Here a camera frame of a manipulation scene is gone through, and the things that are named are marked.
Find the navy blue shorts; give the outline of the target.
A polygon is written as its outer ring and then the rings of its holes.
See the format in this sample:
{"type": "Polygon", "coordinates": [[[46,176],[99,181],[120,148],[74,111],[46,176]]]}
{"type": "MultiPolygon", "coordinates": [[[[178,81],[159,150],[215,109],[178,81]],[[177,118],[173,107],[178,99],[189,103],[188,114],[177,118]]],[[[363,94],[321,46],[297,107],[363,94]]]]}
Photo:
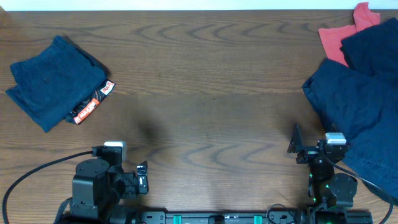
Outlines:
{"type": "Polygon", "coordinates": [[[16,86],[6,94],[45,132],[106,79],[99,61],[57,35],[38,56],[10,66],[16,86]]]}

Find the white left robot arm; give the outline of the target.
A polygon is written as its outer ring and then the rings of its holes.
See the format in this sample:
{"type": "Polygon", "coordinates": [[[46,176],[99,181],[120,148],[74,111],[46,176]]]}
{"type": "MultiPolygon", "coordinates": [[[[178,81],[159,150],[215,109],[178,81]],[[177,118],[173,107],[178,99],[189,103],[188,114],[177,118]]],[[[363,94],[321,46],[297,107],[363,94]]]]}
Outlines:
{"type": "Polygon", "coordinates": [[[273,205],[265,212],[188,213],[145,211],[122,205],[149,192],[148,163],[124,171],[126,145],[108,141],[92,148],[92,158],[79,163],[72,180],[72,197],[59,207],[56,223],[108,224],[215,224],[215,223],[305,223],[300,210],[273,205]]]}

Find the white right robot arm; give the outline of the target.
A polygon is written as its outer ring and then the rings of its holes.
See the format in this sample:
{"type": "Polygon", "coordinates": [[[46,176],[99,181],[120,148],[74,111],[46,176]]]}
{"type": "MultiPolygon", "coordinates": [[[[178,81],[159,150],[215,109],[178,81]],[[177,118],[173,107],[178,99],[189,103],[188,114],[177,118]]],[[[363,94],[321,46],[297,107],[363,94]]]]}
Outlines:
{"type": "Polygon", "coordinates": [[[344,158],[344,146],[305,147],[297,153],[298,164],[308,164],[308,196],[313,203],[298,215],[297,223],[361,223],[371,220],[367,213],[351,212],[358,181],[336,173],[333,165],[344,158]]]}

